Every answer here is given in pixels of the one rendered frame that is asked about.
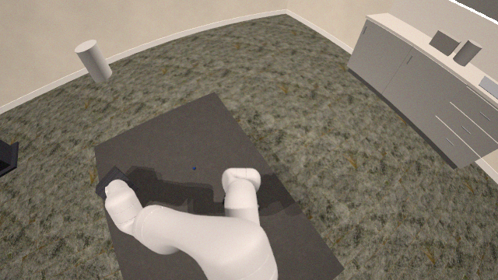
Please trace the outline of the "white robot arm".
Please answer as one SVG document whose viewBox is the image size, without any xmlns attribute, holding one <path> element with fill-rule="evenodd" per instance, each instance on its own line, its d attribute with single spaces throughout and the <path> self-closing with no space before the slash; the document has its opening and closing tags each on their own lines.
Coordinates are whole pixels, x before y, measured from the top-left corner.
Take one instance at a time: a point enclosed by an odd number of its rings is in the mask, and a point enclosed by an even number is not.
<svg viewBox="0 0 498 280">
<path fill-rule="evenodd" d="M 208 280 L 278 280 L 272 248 L 259 222 L 257 170 L 224 171 L 226 217 L 193 215 L 160 205 L 143 208 L 124 183 L 113 180 L 105 187 L 105 208 L 120 231 L 150 250 L 174 254 L 180 248 L 198 262 Z"/>
</svg>

